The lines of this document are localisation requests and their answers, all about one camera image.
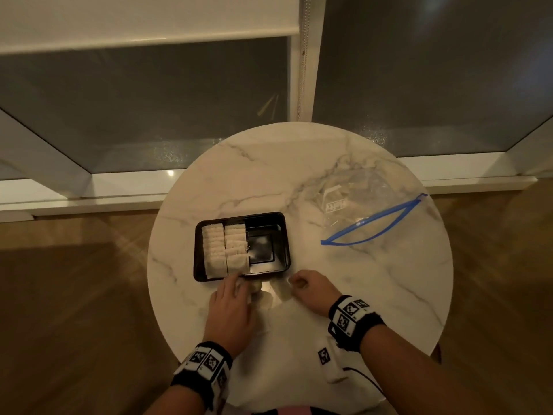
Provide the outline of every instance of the row of tea bags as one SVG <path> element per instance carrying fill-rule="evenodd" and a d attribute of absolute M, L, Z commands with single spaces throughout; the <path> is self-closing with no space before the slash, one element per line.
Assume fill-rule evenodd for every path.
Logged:
<path fill-rule="evenodd" d="M 210 224 L 202 227 L 207 278 L 222 278 L 240 272 L 249 274 L 245 224 Z"/>

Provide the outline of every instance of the black cable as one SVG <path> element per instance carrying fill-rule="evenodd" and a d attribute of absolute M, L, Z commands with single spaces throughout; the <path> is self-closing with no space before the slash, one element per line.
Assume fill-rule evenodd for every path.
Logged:
<path fill-rule="evenodd" d="M 365 376 L 365 374 L 363 374 L 361 371 L 359 371 L 359 370 L 357 370 L 357 369 L 354 369 L 354 368 L 352 368 L 352 367 L 344 367 L 344 371 L 355 371 L 356 373 L 361 374 L 364 378 L 366 378 L 367 380 L 369 380 L 369 381 L 373 384 L 373 386 L 376 387 L 376 388 L 378 389 L 378 391 L 379 391 L 380 393 L 382 393 L 382 396 L 386 397 L 386 395 L 384 394 L 384 392 L 382 391 L 382 389 L 381 389 L 380 387 L 378 387 L 378 385 L 377 385 L 375 382 L 373 382 L 371 379 L 369 379 L 368 376 Z"/>

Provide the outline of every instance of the black container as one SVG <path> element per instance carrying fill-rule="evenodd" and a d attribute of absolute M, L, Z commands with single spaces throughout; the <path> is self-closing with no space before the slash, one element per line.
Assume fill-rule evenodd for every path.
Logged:
<path fill-rule="evenodd" d="M 286 221 L 281 212 L 267 212 L 242 217 L 219 218 L 200 221 L 196 226 L 194 239 L 194 279 L 199 282 L 215 281 L 222 278 L 207 278 L 204 265 L 204 237 L 202 227 L 223 223 L 245 224 L 248 240 L 250 273 L 248 279 L 268 279 L 290 268 L 290 247 Z"/>

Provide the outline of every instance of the white marble tabletop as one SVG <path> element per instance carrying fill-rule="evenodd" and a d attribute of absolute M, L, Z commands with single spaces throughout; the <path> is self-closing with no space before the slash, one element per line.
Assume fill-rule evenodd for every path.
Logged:
<path fill-rule="evenodd" d="M 386 324 L 430 354 L 447 318 L 453 286 L 451 248 L 428 196 L 389 232 L 352 247 L 322 246 L 322 212 L 313 187 L 341 169 L 370 168 L 403 197 L 426 192 L 395 157 L 343 129 L 303 122 L 252 128 L 225 139 L 195 160 L 170 190 L 148 251 L 151 304 L 179 360 L 200 342 L 207 302 L 219 281 L 192 276 L 194 230 L 202 220 L 280 211 L 292 259 L 285 276 L 266 283 L 260 303 L 268 331 L 234 363 L 228 403 L 262 412 L 311 405 L 341 414 L 376 405 L 382 396 L 358 374 L 328 384 L 316 354 L 328 320 L 293 298 L 287 276 L 315 269 L 344 294 L 368 301 Z M 342 366 L 368 374 L 361 357 L 342 352 Z"/>

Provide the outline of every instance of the wooden floor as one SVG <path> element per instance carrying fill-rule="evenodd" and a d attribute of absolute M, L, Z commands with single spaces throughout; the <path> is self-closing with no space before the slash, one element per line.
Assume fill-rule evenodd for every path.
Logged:
<path fill-rule="evenodd" d="M 443 366 L 505 414 L 553 414 L 553 180 L 436 196 L 453 301 Z M 155 212 L 0 224 L 0 412 L 135 414 L 176 367 L 148 298 Z"/>

